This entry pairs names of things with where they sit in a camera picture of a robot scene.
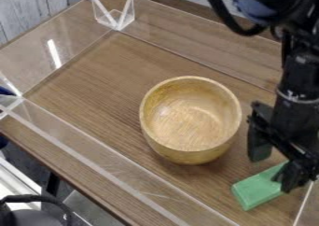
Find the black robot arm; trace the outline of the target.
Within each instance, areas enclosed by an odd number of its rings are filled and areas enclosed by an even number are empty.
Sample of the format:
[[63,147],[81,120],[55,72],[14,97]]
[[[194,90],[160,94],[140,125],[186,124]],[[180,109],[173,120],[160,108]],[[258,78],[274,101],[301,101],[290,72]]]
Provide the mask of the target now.
[[319,177],[319,0],[232,0],[252,21],[244,28],[222,0],[206,0],[225,26],[238,35],[270,31],[281,43],[274,105],[252,102],[248,157],[258,162],[277,149],[288,161],[272,180],[282,192]]

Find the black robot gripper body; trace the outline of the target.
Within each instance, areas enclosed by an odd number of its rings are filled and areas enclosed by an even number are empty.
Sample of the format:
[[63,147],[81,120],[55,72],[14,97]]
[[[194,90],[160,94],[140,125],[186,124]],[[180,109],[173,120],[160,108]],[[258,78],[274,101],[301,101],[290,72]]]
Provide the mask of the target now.
[[319,176],[319,102],[292,100],[277,94],[274,105],[252,102],[252,114],[246,118],[268,134],[272,150],[292,160],[312,165],[310,180]]

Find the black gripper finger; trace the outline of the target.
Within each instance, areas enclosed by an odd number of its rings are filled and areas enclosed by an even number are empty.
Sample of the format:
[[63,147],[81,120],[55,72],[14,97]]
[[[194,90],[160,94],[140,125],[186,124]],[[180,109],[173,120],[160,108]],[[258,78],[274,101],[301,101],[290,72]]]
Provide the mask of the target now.
[[268,134],[261,132],[254,126],[248,129],[248,158],[250,162],[264,161],[272,154],[272,143]]
[[310,180],[312,165],[302,160],[288,161],[272,176],[272,181],[280,184],[280,190],[289,193],[302,187]]

